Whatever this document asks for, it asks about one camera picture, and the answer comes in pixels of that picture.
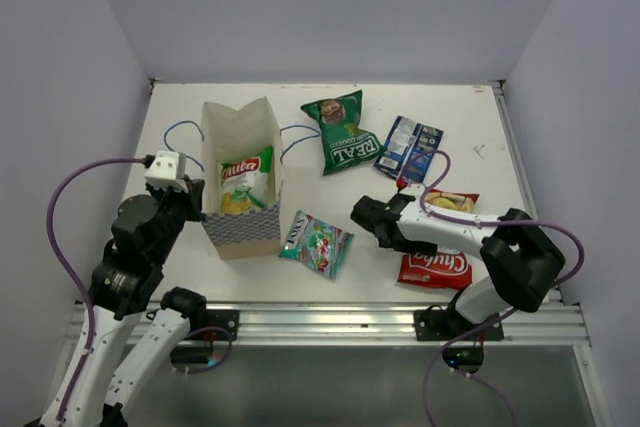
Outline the dark green REAL chips bag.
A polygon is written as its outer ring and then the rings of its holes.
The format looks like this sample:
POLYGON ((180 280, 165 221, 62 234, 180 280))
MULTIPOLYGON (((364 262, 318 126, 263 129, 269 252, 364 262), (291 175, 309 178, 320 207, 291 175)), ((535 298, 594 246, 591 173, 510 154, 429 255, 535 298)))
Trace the dark green REAL chips bag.
POLYGON ((304 104, 300 110, 319 127, 324 155, 323 175, 375 161, 386 148, 360 127, 363 91, 304 104))

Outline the blue checkered paper bag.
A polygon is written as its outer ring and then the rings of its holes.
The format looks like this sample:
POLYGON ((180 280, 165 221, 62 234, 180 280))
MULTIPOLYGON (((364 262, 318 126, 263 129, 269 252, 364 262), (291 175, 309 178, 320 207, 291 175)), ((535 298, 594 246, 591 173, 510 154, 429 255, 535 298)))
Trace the blue checkered paper bag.
POLYGON ((280 127, 267 98, 232 107, 206 102, 198 125, 206 236, 224 261, 276 254, 284 185, 280 127))

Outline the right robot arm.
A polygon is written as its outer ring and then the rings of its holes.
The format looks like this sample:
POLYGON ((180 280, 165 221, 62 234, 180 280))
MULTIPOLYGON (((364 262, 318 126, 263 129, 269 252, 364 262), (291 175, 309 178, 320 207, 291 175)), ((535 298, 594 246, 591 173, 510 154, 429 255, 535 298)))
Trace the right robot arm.
POLYGON ((398 193, 387 202, 362 197, 350 218, 381 248, 433 254, 447 247, 483 262, 488 276, 463 288, 437 313, 437 323, 461 340, 509 308, 536 312, 565 265, 554 242, 515 208, 502 216, 482 216, 398 193))

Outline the right aluminium table edge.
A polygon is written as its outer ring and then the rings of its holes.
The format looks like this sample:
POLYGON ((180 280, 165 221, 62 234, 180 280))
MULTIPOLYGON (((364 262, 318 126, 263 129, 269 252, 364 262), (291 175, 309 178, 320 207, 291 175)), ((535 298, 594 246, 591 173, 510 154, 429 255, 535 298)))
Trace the right aluminium table edge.
POLYGON ((504 89, 503 89, 504 82, 491 81, 489 85, 492 88, 493 95, 496 101, 498 113, 501 119, 506 141, 508 144, 509 153, 515 169, 515 174, 518 181, 520 193, 524 201, 525 210, 528 212, 528 214, 532 218, 537 219, 538 212, 535 206, 535 201, 534 201, 530 184, 527 178, 527 174, 525 171, 520 149, 516 140, 513 125, 509 117, 509 112, 508 112, 506 98, 505 98, 504 89))

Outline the green Chuba cassava chips bag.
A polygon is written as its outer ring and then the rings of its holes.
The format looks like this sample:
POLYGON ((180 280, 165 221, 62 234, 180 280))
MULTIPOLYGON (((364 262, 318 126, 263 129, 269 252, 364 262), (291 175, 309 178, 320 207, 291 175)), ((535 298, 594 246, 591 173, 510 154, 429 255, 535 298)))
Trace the green Chuba cassava chips bag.
POLYGON ((269 174, 273 147, 229 163, 220 169, 220 206, 222 214, 239 215, 250 210, 262 210, 269 198, 269 174))

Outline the aluminium mounting rail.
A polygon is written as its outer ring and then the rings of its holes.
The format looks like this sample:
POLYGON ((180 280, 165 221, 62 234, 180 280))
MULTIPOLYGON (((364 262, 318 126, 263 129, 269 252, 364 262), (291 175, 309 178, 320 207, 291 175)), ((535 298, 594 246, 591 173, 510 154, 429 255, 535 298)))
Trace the aluminium mounting rail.
MULTIPOLYGON (((236 303, 210 302, 225 319, 238 346, 432 346, 446 339, 419 318, 426 305, 411 303, 236 303)), ((486 346, 588 346, 581 309, 560 302, 536 313, 518 312, 495 322, 481 336, 486 346)))

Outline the blue Kettle snack bag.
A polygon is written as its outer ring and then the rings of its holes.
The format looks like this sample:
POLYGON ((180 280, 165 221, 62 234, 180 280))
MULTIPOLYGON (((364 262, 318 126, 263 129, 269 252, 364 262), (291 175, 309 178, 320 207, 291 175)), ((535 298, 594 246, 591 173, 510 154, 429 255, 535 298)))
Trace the blue Kettle snack bag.
POLYGON ((443 136, 443 130, 397 116, 374 167, 389 178, 422 183, 443 136))

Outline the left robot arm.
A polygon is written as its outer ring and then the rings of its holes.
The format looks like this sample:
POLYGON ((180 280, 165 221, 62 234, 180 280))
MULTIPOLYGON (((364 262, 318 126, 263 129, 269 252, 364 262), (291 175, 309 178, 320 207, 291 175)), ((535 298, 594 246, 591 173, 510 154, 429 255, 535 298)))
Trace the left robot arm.
POLYGON ((207 330, 205 298, 175 287, 163 296, 137 345, 125 349, 184 225, 201 219, 202 180, 184 178, 163 187, 148 182, 146 188, 119 207, 112 238, 91 276, 78 345, 39 426, 124 425, 170 351, 207 330))

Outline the teal Fox's candy bag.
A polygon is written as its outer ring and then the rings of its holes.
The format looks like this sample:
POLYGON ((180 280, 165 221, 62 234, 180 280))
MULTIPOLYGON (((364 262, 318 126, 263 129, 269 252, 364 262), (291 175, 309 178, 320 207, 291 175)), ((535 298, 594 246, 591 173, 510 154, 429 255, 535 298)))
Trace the teal Fox's candy bag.
POLYGON ((354 235, 298 210, 279 251, 329 279, 336 279, 354 235))

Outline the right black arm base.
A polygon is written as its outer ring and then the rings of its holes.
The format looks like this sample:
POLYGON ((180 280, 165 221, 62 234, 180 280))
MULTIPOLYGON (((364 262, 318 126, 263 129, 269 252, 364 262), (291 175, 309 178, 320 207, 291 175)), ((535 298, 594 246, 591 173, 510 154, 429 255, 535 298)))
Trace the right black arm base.
MULTIPOLYGON (((502 323, 497 318, 497 315, 490 317, 489 320, 492 320, 492 323, 475 335, 482 337, 485 341, 503 340, 502 323)), ((453 308, 441 305, 431 305, 426 309, 413 312, 413 327, 416 340, 419 342, 449 341, 478 325, 466 320, 453 308)))

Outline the red Chuba cassava chips bag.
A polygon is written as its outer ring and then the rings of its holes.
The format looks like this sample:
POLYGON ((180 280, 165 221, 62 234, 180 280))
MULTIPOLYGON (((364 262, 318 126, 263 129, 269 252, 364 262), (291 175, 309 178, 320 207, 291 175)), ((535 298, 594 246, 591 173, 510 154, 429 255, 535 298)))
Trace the red Chuba cassava chips bag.
MULTIPOLYGON (((430 205, 473 213, 479 199, 477 193, 430 191, 430 205)), ((463 290, 472 283, 472 267, 464 253, 439 246, 433 255, 404 254, 397 282, 431 289, 463 290)))

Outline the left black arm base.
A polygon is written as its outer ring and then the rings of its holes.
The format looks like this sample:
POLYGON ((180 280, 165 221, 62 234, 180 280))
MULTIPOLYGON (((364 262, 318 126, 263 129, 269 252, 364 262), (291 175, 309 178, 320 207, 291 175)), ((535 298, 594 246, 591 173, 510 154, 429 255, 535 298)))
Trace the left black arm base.
MULTIPOLYGON (((237 309, 207 309, 202 326, 221 328, 227 331, 231 335, 231 339, 235 341, 240 326, 240 311, 237 309)), ((201 333, 197 338, 208 342, 210 345, 212 345, 217 338, 220 338, 222 341, 226 340, 226 337, 222 333, 216 333, 214 331, 201 333)))

